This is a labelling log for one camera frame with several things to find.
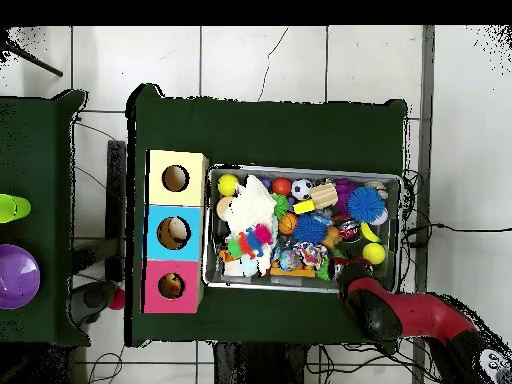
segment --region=silver tray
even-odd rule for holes
[[[402,178],[391,174],[369,174],[357,172],[342,171],[318,171],[312,169],[294,169],[294,168],[272,168],[262,166],[244,166],[238,167],[216,165],[209,169],[207,175],[207,184],[205,185],[205,231],[203,242],[202,257],[202,277],[203,281],[210,287],[225,287],[237,289],[258,289],[258,290],[283,290],[300,291],[314,293],[338,293],[338,288],[334,281],[324,281],[319,278],[302,278],[288,276],[263,276],[263,277],[225,277],[222,275],[222,261],[218,258],[215,251],[215,244],[220,242],[219,232],[221,226],[225,225],[215,213],[215,205],[220,199],[220,193],[217,190],[217,181],[223,174],[233,174],[243,181],[247,175],[252,174],[256,177],[265,177],[275,179],[277,177],[286,177],[290,180],[307,178],[311,181],[322,178],[349,178],[355,182],[381,181],[387,189],[388,199],[386,208],[388,209],[388,220],[378,226],[372,226],[375,234],[382,240],[381,244],[386,249],[386,260],[374,267],[374,275],[379,278],[383,285],[394,292],[398,289],[400,278],[401,263],[401,244],[399,234],[402,231],[402,210],[401,196],[403,193]],[[359,240],[351,243],[342,242],[344,249],[351,252],[361,252],[368,240],[361,237]]]

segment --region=blue box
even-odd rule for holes
[[[149,205],[148,259],[199,261],[202,237],[202,208]],[[157,237],[157,230],[165,218],[182,218],[190,230],[190,238],[181,249],[167,249]]]

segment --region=green tabletop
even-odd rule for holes
[[[0,340],[87,344],[69,320],[71,285],[71,119],[85,92],[55,99],[0,97],[0,193],[32,204],[23,219],[0,224],[0,243],[28,250],[41,270],[35,298],[17,310],[0,310]]]
[[[246,103],[167,99],[159,93],[158,87],[143,84],[127,103],[128,165],[135,172],[129,173],[127,184],[126,278],[133,282],[132,307],[125,311],[127,343],[363,341],[335,294],[206,287],[196,314],[140,313],[145,151],[200,152],[210,164],[401,174],[405,102]],[[130,193],[133,177],[135,192]]]

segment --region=red ball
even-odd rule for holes
[[[292,182],[288,178],[279,177],[272,183],[272,191],[286,196],[292,190]]]

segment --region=black pole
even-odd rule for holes
[[[62,77],[64,74],[59,71],[58,69],[55,69],[53,66],[47,65],[44,62],[41,62],[37,57],[31,55],[30,53],[27,53],[26,51],[19,49],[16,46],[13,46],[9,43],[5,43],[2,50],[7,50],[15,55],[18,55],[22,57],[25,60],[28,60],[29,62],[33,63],[34,65],[37,65],[43,69],[46,69],[47,71],[51,72],[52,74],[57,75],[58,77]]]

